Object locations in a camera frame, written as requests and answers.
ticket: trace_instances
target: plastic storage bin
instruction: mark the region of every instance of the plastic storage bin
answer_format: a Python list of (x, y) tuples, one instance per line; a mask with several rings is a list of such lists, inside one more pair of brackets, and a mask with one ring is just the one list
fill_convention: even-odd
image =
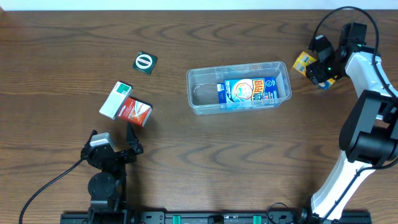
[[(278, 98), (264, 100), (264, 104), (250, 107), (227, 108), (226, 103), (219, 103), (217, 83), (225, 80), (242, 78), (275, 77)], [(187, 72), (188, 102), (195, 114), (217, 114), (276, 108), (292, 96), (286, 65), (283, 62), (263, 62), (222, 67), (197, 68)]]

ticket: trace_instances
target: wood grain surface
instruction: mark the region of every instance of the wood grain surface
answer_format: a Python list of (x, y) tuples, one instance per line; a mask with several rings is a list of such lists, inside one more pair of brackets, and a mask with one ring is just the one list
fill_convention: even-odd
[[(98, 113), (118, 80), (152, 103), (144, 145), (128, 165), (132, 204), (167, 210), (265, 210), (301, 206), (338, 158), (340, 128), (356, 102), (344, 78), (320, 90), (291, 69), (328, 11), (6, 12), (0, 22), (0, 223), (17, 223), (29, 197), (80, 158), (91, 130), (109, 131), (125, 149), (126, 122)], [(382, 66), (398, 85), (398, 12), (370, 11), (381, 33)], [(320, 33), (336, 45), (339, 12)], [(367, 42), (374, 43), (368, 26)], [(139, 51), (159, 61), (151, 76), (135, 71)], [(274, 110), (194, 115), (186, 72), (283, 61), (293, 96)], [(83, 162), (42, 192), (25, 223), (59, 223), (90, 205)], [(398, 168), (377, 171), (346, 208), (368, 209), (374, 223), (398, 222)]]
[(3, 14), (4, 14), (4, 10), (2, 9), (2, 7), (0, 7), (0, 19), (2, 18)]

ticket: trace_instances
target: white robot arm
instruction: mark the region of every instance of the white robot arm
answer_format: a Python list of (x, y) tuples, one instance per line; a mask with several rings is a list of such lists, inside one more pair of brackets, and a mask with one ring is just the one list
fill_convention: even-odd
[[(330, 77), (348, 76), (359, 98), (341, 130), (342, 151), (338, 161), (326, 182), (311, 197), (312, 214), (322, 220), (339, 220), (362, 181), (398, 153), (395, 134), (398, 92), (387, 79), (378, 56), (375, 57), (377, 71), (374, 68), (374, 50), (365, 46), (365, 34), (366, 25), (346, 24), (336, 52), (331, 51), (331, 44), (322, 35), (312, 43), (320, 59), (307, 67), (307, 77), (317, 84)], [(375, 119), (389, 123), (389, 128), (375, 126)]]

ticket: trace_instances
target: black wire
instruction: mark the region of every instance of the black wire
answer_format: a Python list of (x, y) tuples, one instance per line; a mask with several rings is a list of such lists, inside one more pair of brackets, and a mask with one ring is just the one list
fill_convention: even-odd
[(52, 185), (55, 181), (61, 179), (64, 175), (67, 175), (70, 171), (72, 171), (76, 166), (78, 166), (81, 162), (83, 162), (83, 159), (80, 159), (75, 165), (73, 165), (71, 168), (69, 168), (67, 171), (65, 171), (63, 174), (59, 175), (58, 177), (54, 178), (50, 182), (48, 182), (46, 185), (44, 185), (41, 189), (39, 189), (31, 198), (26, 202), (24, 208), (21, 211), (21, 214), (19, 215), (19, 224), (22, 224), (22, 219), (24, 218), (25, 211), (29, 204), (33, 201), (33, 199), (38, 196), (44, 189), (46, 189), (48, 186)]
[(286, 208), (288, 208), (288, 206), (287, 205), (285, 205), (284, 203), (282, 203), (282, 202), (276, 202), (276, 203), (273, 203), (269, 208), (268, 208), (268, 211), (267, 211), (267, 219), (270, 221), (270, 222), (272, 222), (272, 224), (276, 224), (274, 221), (272, 221), (272, 219), (270, 219), (269, 218), (269, 210), (271, 210), (272, 208), (273, 208), (273, 206), (275, 206), (275, 205), (283, 205), (283, 206), (285, 206)]
[[(325, 21), (325, 19), (327, 19), (330, 15), (332, 15), (333, 13), (340, 11), (342, 9), (354, 9), (357, 10), (359, 12), (362, 12), (371, 22), (372, 25), (374, 27), (374, 31), (376, 33), (376, 43), (374, 46), (374, 52), (372, 55), (372, 66), (374, 71), (376, 72), (377, 77), (379, 77), (380, 82), (383, 85), (383, 88), (388, 92), (388, 94), (391, 95), (392, 99), (395, 101), (395, 103), (398, 103), (398, 98), (397, 96), (392, 92), (392, 90), (390, 89), (390, 84), (387, 84), (386, 81), (384, 80), (384, 78), (382, 77), (382, 75), (380, 74), (380, 71), (377, 67), (377, 62), (376, 62), (376, 54), (377, 54), (377, 50), (379, 48), (379, 29), (377, 28), (377, 24), (374, 21), (374, 19), (372, 18), (371, 15), (369, 15), (366, 11), (358, 8), (358, 7), (353, 7), (353, 6), (344, 6), (344, 7), (340, 7), (338, 9), (335, 9), (331, 12), (329, 12), (322, 20), (321, 22), (317, 25), (317, 28), (315, 29), (315, 32), (313, 33), (313, 37), (310, 43), (310, 46), (308, 46), (311, 50), (313, 50), (313, 41), (315, 40), (315, 37), (317, 35), (318, 29), (320, 28), (320, 26), (322, 25), (323, 21)], [(362, 172), (366, 171), (366, 170), (383, 170), (383, 169), (388, 169), (391, 168), (393, 166), (395, 166), (398, 163), (398, 158), (395, 159), (393, 162), (391, 162), (388, 165), (385, 166), (379, 166), (379, 167), (365, 167), (362, 168), (360, 170), (357, 170), (355, 176), (353, 177), (353, 179), (351, 180), (351, 182), (347, 185), (347, 187), (345, 188), (345, 190), (343, 191), (343, 193), (340, 195), (339, 199), (335, 202), (334, 206), (332, 206), (332, 208), (328, 211), (328, 213), (320, 220), (320, 223), (323, 223), (328, 217), (329, 215), (333, 212), (333, 210), (338, 206), (338, 204), (342, 201), (342, 199), (344, 198), (344, 196), (347, 194), (347, 192), (349, 191), (349, 189), (352, 187), (352, 185), (355, 183), (355, 180), (361, 175)]]
[(381, 82), (381, 84), (383, 85), (383, 88), (388, 92), (388, 94), (391, 95), (391, 97), (394, 99), (394, 101), (395, 101), (396, 103), (398, 103), (398, 98), (397, 98), (397, 96), (396, 96), (396, 95), (392, 92), (392, 90), (390, 89), (390, 84), (387, 84), (386, 81), (383, 79), (383, 77), (381, 76), (380, 71), (379, 71), (379, 69), (378, 69), (378, 67), (377, 67), (376, 54), (377, 54), (377, 50), (378, 50), (378, 48), (379, 48), (379, 29), (377, 28), (377, 24), (376, 24), (376, 22), (374, 21), (374, 19), (372, 18), (372, 16), (369, 15), (366, 11), (364, 11), (364, 10), (358, 8), (358, 7), (343, 6), (343, 7), (337, 8), (337, 9), (335, 9), (335, 10), (329, 12), (329, 13), (321, 20), (321, 22), (317, 25), (317, 28), (315, 29), (315, 32), (313, 33), (312, 40), (311, 40), (311, 43), (310, 43), (309, 48), (310, 48), (311, 50), (313, 50), (313, 49), (312, 49), (312, 48), (313, 48), (313, 41), (315, 40), (315, 37), (316, 37), (317, 32), (318, 32), (318, 29), (319, 29), (320, 26), (322, 25), (323, 21), (325, 21), (325, 19), (327, 19), (327, 18), (328, 18), (330, 15), (332, 15), (333, 13), (335, 13), (335, 12), (337, 12), (337, 11), (340, 11), (340, 10), (342, 10), (342, 9), (354, 9), (354, 10), (357, 10), (357, 11), (359, 11), (359, 12), (362, 12), (362, 13), (372, 22), (372, 25), (373, 25), (373, 27), (374, 27), (374, 31), (375, 31), (375, 33), (376, 33), (376, 43), (375, 43), (374, 52), (373, 52), (373, 55), (372, 55), (372, 65), (373, 65), (373, 69), (374, 69), (374, 71), (376, 72), (377, 77), (379, 77), (380, 82)]

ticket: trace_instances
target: blue cereal box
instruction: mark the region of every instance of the blue cereal box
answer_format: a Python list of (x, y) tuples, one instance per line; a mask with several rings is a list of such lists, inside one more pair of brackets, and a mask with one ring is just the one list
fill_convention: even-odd
[(217, 84), (218, 101), (227, 109), (274, 104), (278, 98), (275, 77), (225, 80)]

